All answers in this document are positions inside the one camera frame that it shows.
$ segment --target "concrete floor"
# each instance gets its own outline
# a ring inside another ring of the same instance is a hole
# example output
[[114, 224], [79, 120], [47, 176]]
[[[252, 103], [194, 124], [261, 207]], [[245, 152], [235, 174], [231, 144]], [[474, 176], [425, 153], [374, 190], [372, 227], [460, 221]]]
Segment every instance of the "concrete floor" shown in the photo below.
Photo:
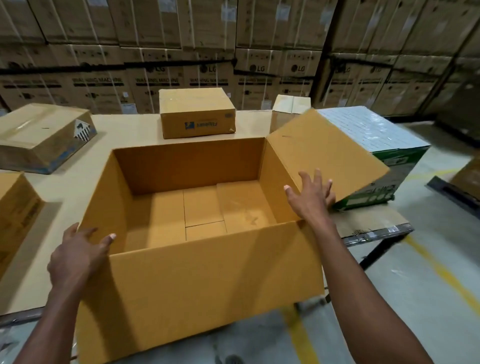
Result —
[[[480, 221], [425, 187], [435, 174], [462, 168], [474, 150], [428, 122], [403, 127], [432, 143], [391, 202], [416, 230], [367, 273], [435, 363], [477, 363]], [[360, 261], [375, 245], [350, 251]], [[353, 363], [331, 304], [303, 313], [302, 325], [287, 326], [284, 317], [285, 311], [275, 310], [117, 363]], [[6, 333], [16, 343], [0, 352], [0, 364], [13, 362], [34, 325]]]

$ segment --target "open cardboard box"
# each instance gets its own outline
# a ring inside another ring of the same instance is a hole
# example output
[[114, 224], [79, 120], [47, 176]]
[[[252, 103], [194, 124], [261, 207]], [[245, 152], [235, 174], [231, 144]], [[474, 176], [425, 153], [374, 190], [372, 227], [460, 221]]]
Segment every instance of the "open cardboard box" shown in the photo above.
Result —
[[339, 199], [388, 171], [313, 109], [266, 138], [113, 150], [81, 224], [99, 227], [93, 243], [117, 238], [78, 311], [80, 362], [323, 293], [312, 232], [283, 189], [316, 167]]

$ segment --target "yellow floor line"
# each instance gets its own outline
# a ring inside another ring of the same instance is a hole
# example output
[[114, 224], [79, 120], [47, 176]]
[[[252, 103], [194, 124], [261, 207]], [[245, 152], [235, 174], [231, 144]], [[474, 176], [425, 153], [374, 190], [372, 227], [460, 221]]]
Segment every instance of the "yellow floor line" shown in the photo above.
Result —
[[440, 176], [442, 174], [447, 174], [447, 173], [455, 173], [458, 172], [458, 168], [452, 169], [452, 170], [436, 170], [434, 172], [429, 172], [429, 173], [419, 173], [419, 174], [412, 174], [410, 176], [407, 176], [405, 178], [406, 180], [419, 180], [422, 178], [433, 178], [434, 176]]
[[290, 334], [293, 347], [301, 364], [320, 364], [317, 354], [313, 349], [312, 343], [308, 338], [307, 330], [301, 321], [295, 307], [288, 306], [280, 309], [283, 319], [287, 324], [287, 330]]
[[472, 292], [466, 289], [442, 263], [439, 263], [425, 247], [418, 244], [410, 235], [408, 235], [404, 241], [415, 249], [415, 251], [432, 266], [438, 276], [460, 295], [474, 313], [480, 316], [480, 302], [475, 298]]

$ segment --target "person's left arm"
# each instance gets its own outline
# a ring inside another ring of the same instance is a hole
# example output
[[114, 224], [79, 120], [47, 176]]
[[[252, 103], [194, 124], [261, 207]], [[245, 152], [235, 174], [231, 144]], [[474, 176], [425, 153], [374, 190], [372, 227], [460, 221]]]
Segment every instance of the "person's left arm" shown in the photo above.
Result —
[[108, 256], [115, 234], [92, 245], [89, 236], [96, 229], [77, 231], [78, 223], [63, 233], [47, 266], [52, 290], [42, 317], [13, 364], [69, 364], [73, 332], [82, 289], [88, 278]]

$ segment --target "cardboard table surface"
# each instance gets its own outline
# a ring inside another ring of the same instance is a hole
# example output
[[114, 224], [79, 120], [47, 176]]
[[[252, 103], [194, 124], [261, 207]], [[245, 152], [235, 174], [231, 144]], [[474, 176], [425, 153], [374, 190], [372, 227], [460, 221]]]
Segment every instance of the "cardboard table surface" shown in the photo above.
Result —
[[[158, 115], [93, 115], [98, 135], [89, 143], [51, 175], [25, 174], [46, 204], [0, 281], [0, 315], [45, 305], [51, 287], [50, 254], [61, 243], [63, 231], [82, 219], [111, 149], [263, 137], [268, 135], [270, 118], [270, 110], [238, 111], [235, 134], [164, 140], [157, 127]], [[386, 205], [337, 214], [335, 220], [342, 237], [407, 222]]]

